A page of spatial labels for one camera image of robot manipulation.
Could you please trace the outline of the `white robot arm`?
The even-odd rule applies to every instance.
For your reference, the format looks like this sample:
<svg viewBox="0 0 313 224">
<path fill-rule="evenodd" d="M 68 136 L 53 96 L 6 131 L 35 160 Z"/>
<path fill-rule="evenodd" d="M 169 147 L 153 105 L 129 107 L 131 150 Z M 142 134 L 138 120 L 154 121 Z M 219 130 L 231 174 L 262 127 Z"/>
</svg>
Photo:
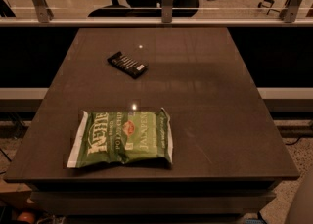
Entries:
<svg viewBox="0 0 313 224">
<path fill-rule="evenodd" d="M 230 26 L 246 67 L 300 171 L 275 188 L 268 224 L 313 224 L 312 0 L 200 0 L 200 15 Z"/>
</svg>

